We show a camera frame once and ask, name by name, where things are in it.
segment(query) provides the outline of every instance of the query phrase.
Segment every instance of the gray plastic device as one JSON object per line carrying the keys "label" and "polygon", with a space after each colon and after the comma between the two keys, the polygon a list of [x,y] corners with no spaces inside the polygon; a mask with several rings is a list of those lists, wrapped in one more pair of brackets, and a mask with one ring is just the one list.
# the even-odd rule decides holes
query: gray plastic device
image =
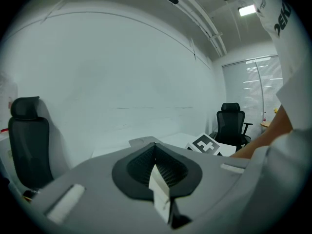
{"label": "gray plastic device", "polygon": [[[311,136],[311,130],[292,131],[279,137],[270,147],[257,149],[251,160],[192,152],[150,137],[133,140],[130,141],[131,148],[85,161],[50,183],[35,197],[28,212],[39,226],[50,233],[262,232],[287,211],[304,186],[312,166]],[[114,169],[118,163],[139,160],[136,165],[140,173],[149,171],[146,169],[149,167],[147,161],[159,164],[158,156],[155,161],[145,157],[143,162],[142,155],[148,152],[150,155],[165,152],[162,154],[169,155],[168,159],[173,158],[172,162],[181,162],[182,165],[191,161],[196,166],[196,173],[201,173],[200,180],[195,178],[197,182],[191,185],[189,195],[171,195],[171,214],[177,213],[174,217],[187,219],[176,227],[172,226],[172,217],[171,222],[165,223],[152,200],[127,195],[114,180]],[[160,163],[159,166],[172,164]],[[165,171],[176,166],[165,167]],[[128,168],[126,166],[117,174],[129,172],[134,183],[142,186],[144,183]],[[171,174],[179,177],[182,171]],[[187,175],[169,186],[170,194],[171,189],[183,184],[185,178]],[[48,220],[49,211],[75,184],[82,185],[85,191],[64,221],[57,225]]]}

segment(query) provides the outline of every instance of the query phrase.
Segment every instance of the window blinds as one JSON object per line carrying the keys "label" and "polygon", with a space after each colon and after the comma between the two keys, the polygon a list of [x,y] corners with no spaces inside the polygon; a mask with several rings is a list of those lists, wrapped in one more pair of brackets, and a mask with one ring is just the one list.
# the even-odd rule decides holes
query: window blinds
{"label": "window blinds", "polygon": [[262,132],[263,113],[266,112],[267,121],[272,121],[274,108],[280,107],[276,97],[283,85],[279,58],[274,56],[226,65],[223,73],[227,102],[239,103],[246,115],[244,122],[253,123],[246,135],[257,138]]}

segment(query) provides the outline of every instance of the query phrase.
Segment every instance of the person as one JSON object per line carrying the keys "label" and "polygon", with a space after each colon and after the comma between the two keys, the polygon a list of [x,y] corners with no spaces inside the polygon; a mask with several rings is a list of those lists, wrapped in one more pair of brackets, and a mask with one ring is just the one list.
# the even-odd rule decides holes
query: person
{"label": "person", "polygon": [[267,130],[232,157],[251,158],[293,129],[312,127],[312,47],[300,19],[285,0],[253,0],[262,26],[280,58],[284,86],[277,93],[282,105]]}

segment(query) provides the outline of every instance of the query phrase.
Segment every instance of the white shirt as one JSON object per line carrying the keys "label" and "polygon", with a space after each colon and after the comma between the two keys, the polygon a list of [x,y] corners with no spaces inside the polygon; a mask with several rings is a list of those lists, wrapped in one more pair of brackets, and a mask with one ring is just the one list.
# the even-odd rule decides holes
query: white shirt
{"label": "white shirt", "polygon": [[277,92],[294,129],[312,127],[312,45],[285,0],[253,0],[280,59],[284,86]]}

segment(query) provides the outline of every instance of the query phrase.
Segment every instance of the chair backrest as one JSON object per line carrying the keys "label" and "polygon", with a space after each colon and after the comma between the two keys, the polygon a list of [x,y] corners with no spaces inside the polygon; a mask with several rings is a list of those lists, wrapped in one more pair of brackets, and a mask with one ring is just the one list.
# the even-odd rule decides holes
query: chair backrest
{"label": "chair backrest", "polygon": [[224,103],[216,116],[218,120],[216,141],[228,145],[240,145],[245,113],[240,110],[239,104]]}
{"label": "chair backrest", "polygon": [[15,170],[21,183],[30,189],[42,188],[53,180],[49,165],[49,122],[37,115],[38,99],[16,99],[9,120]]}

